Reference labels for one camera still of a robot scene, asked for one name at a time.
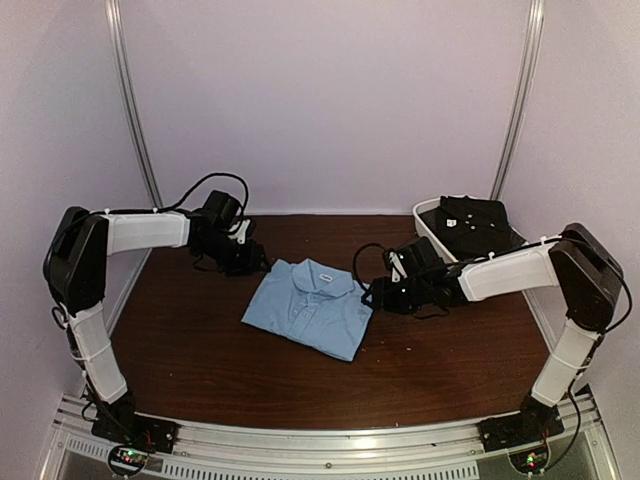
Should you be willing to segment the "white plastic basket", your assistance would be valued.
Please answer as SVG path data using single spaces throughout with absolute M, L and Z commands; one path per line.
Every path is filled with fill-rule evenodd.
M 449 248 L 443 238 L 436 231 L 436 209 L 440 207 L 441 197 L 418 202 L 412 207 L 416 234 L 426 237 L 432 243 L 438 255 L 446 262 L 453 263 L 460 260 L 467 260 L 480 257 L 480 254 L 457 253 Z

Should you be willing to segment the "light blue long sleeve shirt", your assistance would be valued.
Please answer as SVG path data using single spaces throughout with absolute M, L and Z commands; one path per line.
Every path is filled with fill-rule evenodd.
M 277 260 L 256 289 L 241 322 L 315 349 L 354 360 L 373 310 L 352 274 L 305 259 Z

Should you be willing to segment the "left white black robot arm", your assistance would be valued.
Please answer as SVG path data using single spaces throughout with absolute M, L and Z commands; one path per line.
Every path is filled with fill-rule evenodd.
M 227 277 L 267 272 L 271 264 L 253 237 L 254 222 L 240 202 L 213 191 L 195 210 L 104 210 L 68 208 L 43 262 L 43 276 L 57 308 L 64 312 L 74 358 L 93 394 L 113 405 L 129 393 L 103 319 L 107 261 L 130 251 L 186 248 L 212 259 Z

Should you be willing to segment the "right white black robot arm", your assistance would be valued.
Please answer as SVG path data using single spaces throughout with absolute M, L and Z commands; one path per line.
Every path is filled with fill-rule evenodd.
M 571 390 L 605 336 L 620 326 L 621 298 L 632 294 L 619 263 L 580 223 L 567 225 L 508 251 L 465 260 L 447 259 L 429 237 L 383 252 L 386 275 L 363 288 L 374 311 L 409 315 L 426 306 L 438 314 L 494 297 L 554 289 L 565 306 L 565 324 L 527 399 L 513 419 L 519 440 L 535 440 L 551 424 L 548 408 Z

